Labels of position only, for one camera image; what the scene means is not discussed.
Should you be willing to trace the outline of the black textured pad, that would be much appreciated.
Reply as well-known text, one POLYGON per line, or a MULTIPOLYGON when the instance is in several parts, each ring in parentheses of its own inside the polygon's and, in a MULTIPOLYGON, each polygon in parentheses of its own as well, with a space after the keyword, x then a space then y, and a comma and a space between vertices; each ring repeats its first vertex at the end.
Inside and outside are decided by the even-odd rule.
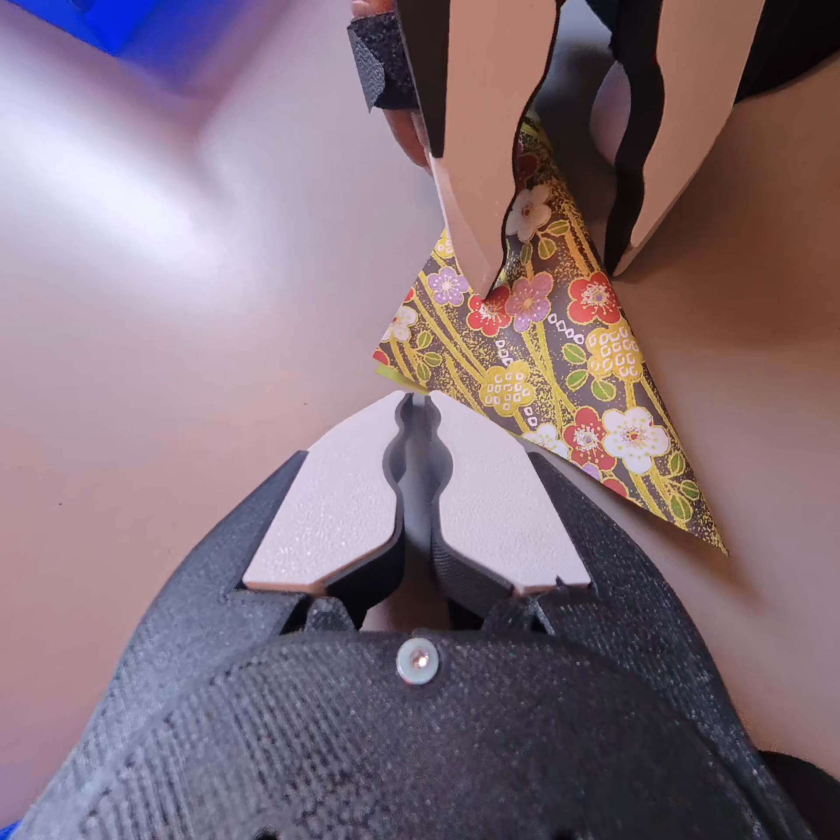
POLYGON ((734 102, 798 78, 838 49, 838 1, 765 2, 734 102))

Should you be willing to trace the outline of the person's right hand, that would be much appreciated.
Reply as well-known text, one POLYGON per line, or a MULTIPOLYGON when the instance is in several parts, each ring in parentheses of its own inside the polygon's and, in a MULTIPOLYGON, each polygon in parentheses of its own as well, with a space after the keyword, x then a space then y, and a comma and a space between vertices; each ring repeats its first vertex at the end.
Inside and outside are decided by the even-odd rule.
MULTIPOLYGON (((350 10, 353 18, 385 14, 393 10, 393 1, 351 1, 350 10)), ((431 175, 424 145, 417 130, 417 113, 410 110, 383 110, 382 114, 393 138, 408 159, 431 175)))

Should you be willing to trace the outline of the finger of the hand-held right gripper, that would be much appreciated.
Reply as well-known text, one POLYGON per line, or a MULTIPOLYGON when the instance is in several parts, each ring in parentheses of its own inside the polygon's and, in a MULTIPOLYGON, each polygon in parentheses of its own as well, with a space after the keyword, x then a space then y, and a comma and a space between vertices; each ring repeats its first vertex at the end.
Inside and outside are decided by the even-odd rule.
POLYGON ((444 150, 431 164, 458 266, 480 298, 505 260, 519 125, 547 73, 560 5, 449 3, 444 150))
POLYGON ((630 266, 707 158, 734 105, 763 6, 602 2, 629 93, 605 228, 611 275, 630 266))

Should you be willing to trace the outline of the green backed floral paper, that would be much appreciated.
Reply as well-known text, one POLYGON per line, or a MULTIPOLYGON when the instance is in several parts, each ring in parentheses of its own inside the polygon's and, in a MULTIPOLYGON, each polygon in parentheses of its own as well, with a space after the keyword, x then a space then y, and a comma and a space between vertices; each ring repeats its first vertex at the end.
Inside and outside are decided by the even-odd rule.
POLYGON ((535 108, 517 187, 493 290, 469 288, 444 230, 374 352, 378 374, 453 397, 727 555, 535 108))

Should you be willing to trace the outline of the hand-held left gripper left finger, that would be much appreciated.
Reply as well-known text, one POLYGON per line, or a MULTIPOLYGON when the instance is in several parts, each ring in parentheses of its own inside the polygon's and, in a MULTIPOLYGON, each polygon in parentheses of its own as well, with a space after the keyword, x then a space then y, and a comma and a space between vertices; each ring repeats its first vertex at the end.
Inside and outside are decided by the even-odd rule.
POLYGON ((400 585, 405 521, 399 481, 413 399, 393 392, 305 453, 242 584, 252 592, 340 601, 361 627, 400 585))

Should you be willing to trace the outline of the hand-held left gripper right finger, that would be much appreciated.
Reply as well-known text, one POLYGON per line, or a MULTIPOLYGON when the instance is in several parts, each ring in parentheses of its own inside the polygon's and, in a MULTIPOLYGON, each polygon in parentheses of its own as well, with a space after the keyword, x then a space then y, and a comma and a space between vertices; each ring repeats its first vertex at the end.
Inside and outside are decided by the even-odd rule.
POLYGON ((548 610, 594 601, 594 585, 526 449, 454 398, 424 398, 430 574, 451 628, 489 626, 523 610, 525 628, 548 610))

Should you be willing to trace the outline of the blue plastic bin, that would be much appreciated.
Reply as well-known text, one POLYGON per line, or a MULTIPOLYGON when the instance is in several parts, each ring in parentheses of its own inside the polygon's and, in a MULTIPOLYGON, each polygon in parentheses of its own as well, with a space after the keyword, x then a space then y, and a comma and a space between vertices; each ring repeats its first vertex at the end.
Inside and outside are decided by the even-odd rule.
POLYGON ((254 1, 10 1, 102 53, 165 78, 188 77, 254 1))

